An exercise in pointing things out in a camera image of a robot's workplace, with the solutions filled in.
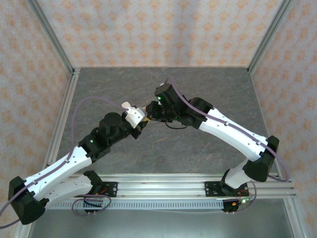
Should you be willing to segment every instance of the floral wallpaper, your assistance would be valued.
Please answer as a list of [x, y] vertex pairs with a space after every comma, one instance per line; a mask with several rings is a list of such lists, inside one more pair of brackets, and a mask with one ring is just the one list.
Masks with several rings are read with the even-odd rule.
[[[69, 74], [25, 0], [0, 1], [0, 207], [12, 178], [41, 169]], [[17, 219], [9, 207], [1, 226]], [[13, 237], [15, 226], [0, 230]]]
[[247, 67], [282, 0], [39, 0], [74, 67]]
[[256, 71], [255, 91], [269, 134], [295, 178], [312, 237], [317, 234], [317, 8], [295, 0]]

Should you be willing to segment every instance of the enclosure wall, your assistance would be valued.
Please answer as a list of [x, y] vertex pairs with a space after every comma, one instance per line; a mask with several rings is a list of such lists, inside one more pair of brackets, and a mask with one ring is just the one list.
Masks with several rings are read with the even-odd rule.
[[316, 29], [316, 3], [295, 1], [252, 73], [268, 134], [280, 139], [279, 153], [296, 180], [313, 234], [317, 233]]
[[[15, 176], [41, 169], [69, 79], [25, 0], [0, 1], [0, 207]], [[17, 219], [9, 207], [1, 226]], [[0, 231], [13, 237], [15, 226]]]
[[283, 0], [39, 0], [74, 67], [247, 67]]

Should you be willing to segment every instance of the black cable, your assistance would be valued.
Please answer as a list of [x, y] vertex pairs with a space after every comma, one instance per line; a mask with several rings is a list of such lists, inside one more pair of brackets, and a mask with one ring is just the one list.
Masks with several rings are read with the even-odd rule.
[[185, 127], [171, 127], [170, 125], [167, 124], [167, 122], [165, 122], [165, 125], [170, 128], [170, 129], [173, 129], [173, 130], [181, 130], [181, 129], [186, 129], [187, 126]]
[[90, 206], [92, 206], [92, 207], [102, 207], [101, 205], [92, 204], [92, 203], [87, 202], [87, 201], [85, 201], [85, 200], [84, 200], [84, 203], [86, 203], [87, 205], [90, 205]]

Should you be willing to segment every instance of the gray stone surface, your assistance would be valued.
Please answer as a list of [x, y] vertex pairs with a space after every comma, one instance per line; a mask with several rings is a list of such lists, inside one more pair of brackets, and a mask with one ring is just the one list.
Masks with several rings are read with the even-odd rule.
[[[146, 106], [154, 91], [173, 77], [187, 97], [201, 97], [245, 128], [266, 135], [262, 115], [245, 68], [83, 68], [73, 97], [58, 158], [71, 146], [70, 117], [77, 103], [87, 96], [106, 97]], [[109, 112], [121, 111], [98, 100], [79, 110], [75, 138], [80, 141]], [[97, 173], [212, 173], [222, 174], [244, 160], [244, 156], [205, 132], [187, 128], [171, 130], [151, 121], [139, 139], [131, 136], [115, 144], [111, 153], [85, 170]]]

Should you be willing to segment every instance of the patterned wallpaper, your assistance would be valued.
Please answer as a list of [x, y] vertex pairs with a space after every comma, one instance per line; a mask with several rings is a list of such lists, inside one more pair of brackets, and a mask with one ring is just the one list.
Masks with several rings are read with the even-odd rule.
[[295, 0], [252, 74], [269, 134], [300, 193], [305, 218], [317, 234], [317, 7]]
[[74, 67], [248, 66], [282, 0], [39, 0]]
[[[41, 169], [69, 75], [26, 0], [1, 0], [0, 13], [2, 207], [12, 178]], [[16, 219], [9, 207], [0, 225]], [[13, 237], [15, 227], [0, 237]]]

